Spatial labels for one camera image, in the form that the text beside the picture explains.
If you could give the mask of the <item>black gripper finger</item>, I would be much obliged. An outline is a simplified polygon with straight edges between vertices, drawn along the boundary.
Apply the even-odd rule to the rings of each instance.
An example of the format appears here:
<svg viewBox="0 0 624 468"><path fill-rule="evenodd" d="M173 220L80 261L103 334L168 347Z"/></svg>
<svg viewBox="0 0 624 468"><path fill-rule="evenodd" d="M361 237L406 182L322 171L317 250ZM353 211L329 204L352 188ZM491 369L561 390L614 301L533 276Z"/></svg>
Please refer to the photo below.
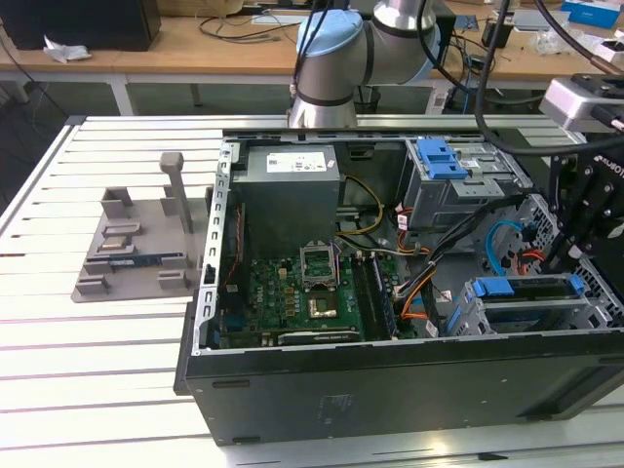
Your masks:
<svg viewBox="0 0 624 468"><path fill-rule="evenodd" d="M599 239L616 227L614 207L616 183L609 170L588 163L579 170L577 184L567 206L567 237L584 254L590 254Z"/></svg>
<svg viewBox="0 0 624 468"><path fill-rule="evenodd" d="M556 218L559 233L553 240L543 262L546 273L562 273L569 264L568 251L578 237L578 225L583 211L585 173L582 153L551 158L548 201L550 212Z"/></svg>

